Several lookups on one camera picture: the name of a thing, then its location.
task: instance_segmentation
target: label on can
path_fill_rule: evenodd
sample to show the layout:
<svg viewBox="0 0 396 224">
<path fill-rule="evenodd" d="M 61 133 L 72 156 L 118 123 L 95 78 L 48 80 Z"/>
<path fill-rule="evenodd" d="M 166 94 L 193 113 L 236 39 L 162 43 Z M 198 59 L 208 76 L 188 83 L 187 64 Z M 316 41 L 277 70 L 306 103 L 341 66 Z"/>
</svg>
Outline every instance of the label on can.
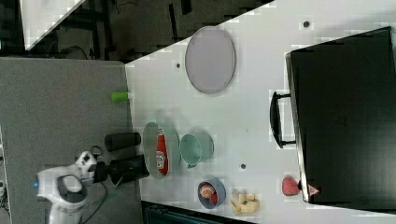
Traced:
<svg viewBox="0 0 396 224">
<path fill-rule="evenodd" d="M 165 156 L 163 155 L 163 152 L 157 151 L 157 156 L 155 158 L 157 160 L 157 168 L 163 169 L 165 166 Z"/>
</svg>

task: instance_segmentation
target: white robot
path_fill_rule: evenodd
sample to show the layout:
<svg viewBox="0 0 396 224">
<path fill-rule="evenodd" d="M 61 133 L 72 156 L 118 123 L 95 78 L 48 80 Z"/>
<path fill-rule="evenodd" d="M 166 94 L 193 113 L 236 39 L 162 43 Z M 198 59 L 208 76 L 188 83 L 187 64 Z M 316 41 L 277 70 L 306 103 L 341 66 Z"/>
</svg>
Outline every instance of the white robot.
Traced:
<svg viewBox="0 0 396 224">
<path fill-rule="evenodd" d="M 78 224 L 86 203 L 86 187 L 93 184 L 96 158 L 84 151 L 67 167 L 56 167 L 37 174 L 38 197 L 52 202 L 49 224 Z"/>
</svg>

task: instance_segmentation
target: green object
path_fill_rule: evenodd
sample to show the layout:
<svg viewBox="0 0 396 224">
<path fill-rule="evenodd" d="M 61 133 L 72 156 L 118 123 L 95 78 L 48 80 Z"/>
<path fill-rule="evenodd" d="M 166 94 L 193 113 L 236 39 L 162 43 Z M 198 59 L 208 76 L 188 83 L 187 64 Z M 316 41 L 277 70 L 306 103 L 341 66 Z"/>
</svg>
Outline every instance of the green object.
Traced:
<svg viewBox="0 0 396 224">
<path fill-rule="evenodd" d="M 126 91 L 113 91 L 111 92 L 111 101 L 112 102 L 120 102 L 124 100 L 128 100 L 129 94 Z"/>
<path fill-rule="evenodd" d="M 180 141 L 180 154 L 189 168 L 206 161 L 213 154 L 213 142 L 208 134 L 186 134 Z"/>
</svg>

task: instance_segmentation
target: round gray mat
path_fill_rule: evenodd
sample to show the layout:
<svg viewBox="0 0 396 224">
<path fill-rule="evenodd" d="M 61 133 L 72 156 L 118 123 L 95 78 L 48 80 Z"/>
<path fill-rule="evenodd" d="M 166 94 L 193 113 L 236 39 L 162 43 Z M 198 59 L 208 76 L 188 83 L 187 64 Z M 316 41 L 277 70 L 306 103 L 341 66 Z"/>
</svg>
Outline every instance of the round gray mat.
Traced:
<svg viewBox="0 0 396 224">
<path fill-rule="evenodd" d="M 185 61 L 187 76 L 195 89 L 207 94 L 222 91 L 233 78 L 233 42 L 225 31 L 206 26 L 191 38 Z"/>
</svg>

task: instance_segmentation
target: white table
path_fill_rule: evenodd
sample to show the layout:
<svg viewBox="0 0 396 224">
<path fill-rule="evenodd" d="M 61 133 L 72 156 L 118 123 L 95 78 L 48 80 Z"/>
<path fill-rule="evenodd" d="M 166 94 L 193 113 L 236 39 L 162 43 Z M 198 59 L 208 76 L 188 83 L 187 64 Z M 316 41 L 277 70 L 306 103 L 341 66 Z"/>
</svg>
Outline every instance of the white table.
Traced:
<svg viewBox="0 0 396 224">
<path fill-rule="evenodd" d="M 38 43 L 85 0 L 20 0 L 26 50 Z"/>
<path fill-rule="evenodd" d="M 311 26 L 304 28 L 304 21 Z M 301 195 L 285 197 L 283 177 L 299 178 L 297 152 L 295 146 L 280 149 L 269 125 L 273 91 L 289 89 L 288 52 L 387 25 L 396 25 L 394 0 L 276 0 L 219 25 L 232 37 L 237 64 L 231 85 L 217 96 L 198 92 L 187 78 L 183 61 L 189 39 L 126 64 L 138 132 L 157 119 L 172 122 L 180 138 L 192 127 L 203 127 L 215 144 L 213 158 L 194 169 L 183 161 L 180 172 L 167 179 L 140 180 L 142 200 L 254 223 L 394 223 L 391 215 L 315 206 L 304 203 Z M 283 103 L 283 130 L 290 140 L 290 101 Z M 213 176 L 223 181 L 229 195 L 234 189 L 259 194 L 260 211 L 237 217 L 229 197 L 217 209 L 204 209 L 196 188 Z"/>
</svg>

